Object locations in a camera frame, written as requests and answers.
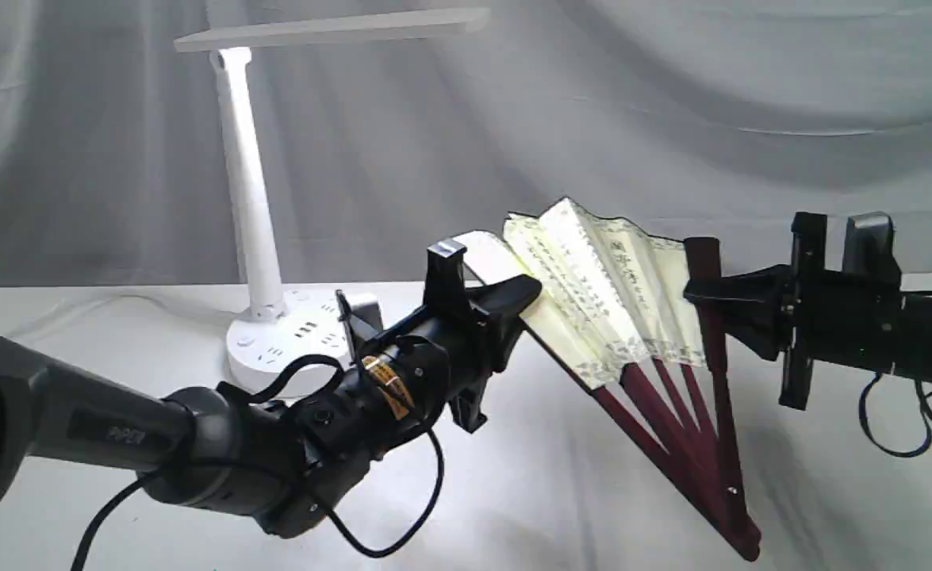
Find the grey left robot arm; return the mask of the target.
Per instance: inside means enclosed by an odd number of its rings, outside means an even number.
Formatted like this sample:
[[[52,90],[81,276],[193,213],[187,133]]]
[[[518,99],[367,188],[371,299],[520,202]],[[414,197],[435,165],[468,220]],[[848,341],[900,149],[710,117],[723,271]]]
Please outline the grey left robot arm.
[[[430,246],[421,305],[386,330],[336,296],[351,364],[303,355],[259,393],[223,382],[157,399],[0,336],[0,501],[35,456],[131,470],[156,501],[302,535],[445,408],[465,431],[485,422],[486,382],[542,286],[517,271],[470,288],[466,253]]]

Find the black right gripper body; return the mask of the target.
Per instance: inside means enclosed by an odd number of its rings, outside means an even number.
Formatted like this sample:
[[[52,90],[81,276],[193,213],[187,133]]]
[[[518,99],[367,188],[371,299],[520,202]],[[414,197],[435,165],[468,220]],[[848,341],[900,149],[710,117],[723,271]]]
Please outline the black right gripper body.
[[[791,277],[782,313],[789,341],[780,405],[803,411],[814,362],[886,374],[893,370],[901,281],[886,283],[826,267],[828,217],[800,211],[792,222]]]

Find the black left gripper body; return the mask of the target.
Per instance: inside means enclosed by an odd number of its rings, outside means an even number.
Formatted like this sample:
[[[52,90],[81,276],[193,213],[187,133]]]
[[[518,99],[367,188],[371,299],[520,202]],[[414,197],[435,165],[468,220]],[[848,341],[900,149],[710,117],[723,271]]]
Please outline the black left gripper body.
[[[481,399],[493,375],[493,317],[480,304],[484,289],[466,286],[466,251],[455,240],[431,245],[422,303],[386,330],[354,314],[348,297],[336,290],[355,371],[405,411],[418,413],[419,431],[445,406],[469,433],[487,420]]]

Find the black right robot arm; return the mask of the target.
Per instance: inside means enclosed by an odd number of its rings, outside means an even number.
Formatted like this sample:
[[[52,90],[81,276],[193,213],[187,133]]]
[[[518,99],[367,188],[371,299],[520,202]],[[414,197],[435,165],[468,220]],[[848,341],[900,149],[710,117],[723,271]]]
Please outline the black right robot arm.
[[[791,263],[693,276],[686,300],[763,360],[784,361],[780,404],[803,411],[814,362],[932,383],[932,293],[902,289],[885,213],[849,219],[841,270],[826,267],[828,217],[799,211]]]

